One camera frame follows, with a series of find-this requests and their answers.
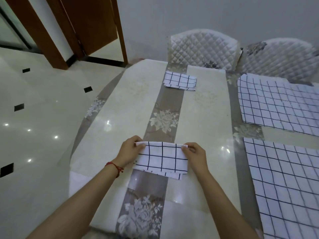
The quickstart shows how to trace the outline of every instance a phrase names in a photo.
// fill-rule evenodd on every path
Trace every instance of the quilted chair cover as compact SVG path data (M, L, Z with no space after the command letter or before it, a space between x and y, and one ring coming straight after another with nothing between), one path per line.
M241 54L237 40L209 29L175 34L168 41L168 62L234 70Z
M310 81L319 67L319 52L312 44L292 38L276 38L250 44L243 50L239 72Z

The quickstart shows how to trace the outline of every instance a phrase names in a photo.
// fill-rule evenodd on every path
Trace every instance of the wooden door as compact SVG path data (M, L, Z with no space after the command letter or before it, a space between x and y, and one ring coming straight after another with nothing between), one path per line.
M86 55L117 39L111 0L61 0Z

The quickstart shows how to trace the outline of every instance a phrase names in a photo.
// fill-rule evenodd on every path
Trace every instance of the folded napkin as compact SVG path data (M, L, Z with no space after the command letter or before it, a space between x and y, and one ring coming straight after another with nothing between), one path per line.
M169 142L137 142L136 145L146 144L134 162L134 169L162 175L169 178L181 179L187 173L187 158L181 147Z
M171 71L165 72L164 77L164 86L177 88L177 89L184 89L184 90L196 90L196 82L197 79L194 76L188 76L185 74L175 73Z

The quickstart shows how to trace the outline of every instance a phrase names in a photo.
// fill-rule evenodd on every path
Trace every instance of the finger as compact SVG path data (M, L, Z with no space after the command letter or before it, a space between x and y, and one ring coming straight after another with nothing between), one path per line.
M193 152L191 152L190 149L187 147L182 147L181 150L185 154L187 159L190 159L191 156L193 155Z
M132 140L134 142L141 142L142 141L142 139L138 135L135 135L135 136L129 138L129 140Z
M202 147L199 146L197 143L195 142L187 142L185 145L187 145L190 148L195 148L196 150L201 149Z
M140 144L138 146L136 146L136 151L139 153L141 152L144 148L146 147L146 144Z

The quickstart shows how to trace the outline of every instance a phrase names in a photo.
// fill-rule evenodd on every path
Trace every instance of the white wall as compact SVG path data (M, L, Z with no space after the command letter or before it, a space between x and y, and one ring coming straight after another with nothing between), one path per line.
M63 59L65 61L68 60L73 55L73 51L71 50L70 45L58 25L58 22L56 21L47 1L29 0L29 2L31 3L34 11L37 13L39 19L42 21Z
M128 59L167 60L167 36L214 29L242 45L278 37L319 45L319 0L117 0Z

